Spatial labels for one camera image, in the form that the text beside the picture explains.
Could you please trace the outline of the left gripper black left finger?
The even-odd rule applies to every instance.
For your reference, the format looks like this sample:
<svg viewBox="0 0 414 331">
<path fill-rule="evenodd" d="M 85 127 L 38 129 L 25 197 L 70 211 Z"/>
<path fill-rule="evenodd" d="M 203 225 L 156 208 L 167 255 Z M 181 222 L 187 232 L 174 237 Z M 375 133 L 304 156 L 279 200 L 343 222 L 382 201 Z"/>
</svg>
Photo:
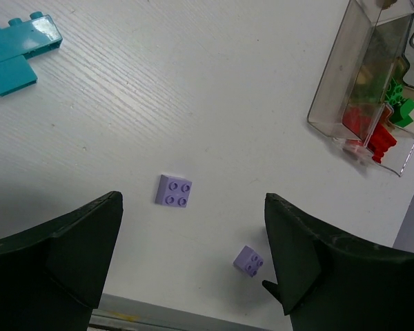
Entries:
<svg viewBox="0 0 414 331">
<path fill-rule="evenodd" d="M 86 330 L 122 216 L 123 196 L 112 191 L 0 239 L 0 330 Z"/>
</svg>

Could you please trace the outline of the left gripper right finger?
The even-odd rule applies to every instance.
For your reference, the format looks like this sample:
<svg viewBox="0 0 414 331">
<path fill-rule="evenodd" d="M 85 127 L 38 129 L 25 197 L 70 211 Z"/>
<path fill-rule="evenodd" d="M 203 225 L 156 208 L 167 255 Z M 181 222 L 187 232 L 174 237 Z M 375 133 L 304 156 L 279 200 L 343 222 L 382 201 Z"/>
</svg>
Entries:
<svg viewBox="0 0 414 331">
<path fill-rule="evenodd" d="M 356 237 L 268 193 L 275 281 L 294 330 L 414 330 L 414 253 Z"/>
</svg>

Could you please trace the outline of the purple lego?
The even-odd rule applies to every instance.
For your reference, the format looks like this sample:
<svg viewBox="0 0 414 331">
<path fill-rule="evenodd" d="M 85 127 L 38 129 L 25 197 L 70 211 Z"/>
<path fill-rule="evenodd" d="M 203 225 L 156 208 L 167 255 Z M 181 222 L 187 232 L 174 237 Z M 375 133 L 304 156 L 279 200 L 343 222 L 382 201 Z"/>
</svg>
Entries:
<svg viewBox="0 0 414 331">
<path fill-rule="evenodd" d="M 162 174 L 155 196 L 155 203 L 176 208 L 185 208 L 188 203 L 192 182 Z"/>
<path fill-rule="evenodd" d="M 233 261 L 233 265 L 249 277 L 256 276 L 263 264 L 264 259 L 247 245 L 242 248 Z"/>
</svg>

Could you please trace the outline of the green lego plate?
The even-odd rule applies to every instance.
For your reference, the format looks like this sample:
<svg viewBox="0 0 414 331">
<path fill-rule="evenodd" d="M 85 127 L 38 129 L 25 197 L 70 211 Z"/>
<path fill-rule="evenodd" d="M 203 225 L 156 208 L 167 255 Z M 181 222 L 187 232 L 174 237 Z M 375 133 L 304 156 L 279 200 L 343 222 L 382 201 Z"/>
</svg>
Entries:
<svg viewBox="0 0 414 331">
<path fill-rule="evenodd" d="M 414 110 L 414 100 L 403 97 L 403 85 L 394 78 L 391 79 L 385 95 L 385 102 L 392 108 L 392 115 L 388 120 L 401 128 L 413 122 L 410 113 Z"/>
</svg>

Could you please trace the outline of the cyan lego brick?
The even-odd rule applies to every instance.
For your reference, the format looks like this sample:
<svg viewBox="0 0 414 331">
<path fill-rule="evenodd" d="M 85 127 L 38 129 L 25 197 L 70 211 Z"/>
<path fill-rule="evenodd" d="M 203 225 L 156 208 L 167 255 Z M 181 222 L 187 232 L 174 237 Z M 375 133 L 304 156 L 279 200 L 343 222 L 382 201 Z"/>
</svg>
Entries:
<svg viewBox="0 0 414 331">
<path fill-rule="evenodd" d="M 51 16 L 33 12 L 28 21 L 9 20 L 0 27 L 0 97 L 31 86 L 37 75 L 28 60 L 56 50 L 63 41 Z"/>
</svg>

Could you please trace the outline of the red lego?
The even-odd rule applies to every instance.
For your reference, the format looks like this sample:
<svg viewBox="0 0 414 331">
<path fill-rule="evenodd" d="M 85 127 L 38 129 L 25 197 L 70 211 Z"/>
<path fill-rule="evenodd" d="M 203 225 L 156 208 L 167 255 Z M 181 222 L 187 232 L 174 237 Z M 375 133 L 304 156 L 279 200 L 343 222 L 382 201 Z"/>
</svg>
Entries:
<svg viewBox="0 0 414 331">
<path fill-rule="evenodd" d="M 382 124 L 377 124 L 367 148 L 373 153 L 372 160 L 376 163 L 381 163 L 384 154 L 397 144 L 397 140 Z"/>
</svg>

